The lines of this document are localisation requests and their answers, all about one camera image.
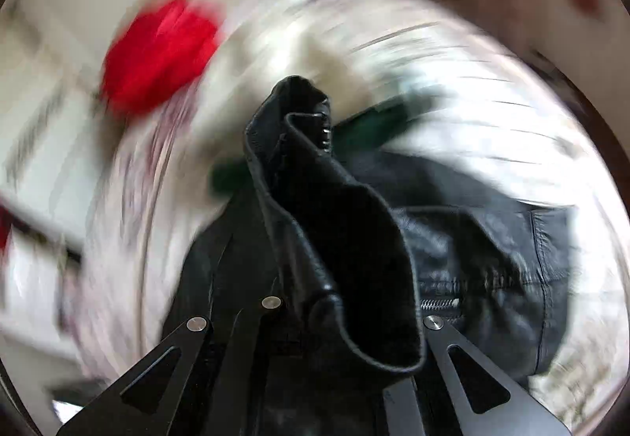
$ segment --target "black leather garment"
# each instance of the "black leather garment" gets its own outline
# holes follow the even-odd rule
[[[566,326],[568,209],[422,157],[335,157],[331,131],[322,92],[276,85],[245,133],[253,186],[193,243],[164,333],[209,313],[227,339],[241,306],[283,297],[261,434],[379,434],[372,392],[411,374],[430,403],[430,313],[521,383],[546,370]]]

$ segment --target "blurred background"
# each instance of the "blurred background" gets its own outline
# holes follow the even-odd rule
[[[133,27],[180,6],[203,57]],[[2,0],[5,376],[51,435],[157,344],[186,252],[229,200],[209,172],[301,74],[338,120],[420,93],[421,129],[391,147],[576,207],[571,328],[530,387],[588,434],[628,373],[629,47],[621,0]]]

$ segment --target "black fabric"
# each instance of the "black fabric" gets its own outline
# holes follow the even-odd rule
[[[245,134],[253,187],[193,243],[165,334],[209,313],[227,338],[239,307],[279,289],[270,435],[379,434],[373,392],[407,375],[430,398],[428,313],[522,384],[546,370],[566,327],[568,209],[520,203],[423,157],[338,160],[330,130],[324,94],[297,77],[276,85]]]

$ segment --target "red object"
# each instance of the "red object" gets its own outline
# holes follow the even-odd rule
[[[219,25],[188,0],[138,15],[109,48],[103,95],[123,115],[142,115],[199,77],[217,50]]]

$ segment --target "silver screw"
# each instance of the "silver screw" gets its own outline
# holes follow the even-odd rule
[[[192,319],[188,319],[186,327],[190,329],[190,331],[202,331],[202,329],[206,327],[206,319],[203,317],[193,317]]]
[[[268,310],[275,310],[278,306],[282,304],[282,300],[276,296],[267,296],[261,301],[263,308],[267,308]]]
[[[433,331],[437,331],[437,329],[442,329],[444,327],[444,319],[442,319],[439,315],[427,315],[424,318],[424,325]]]

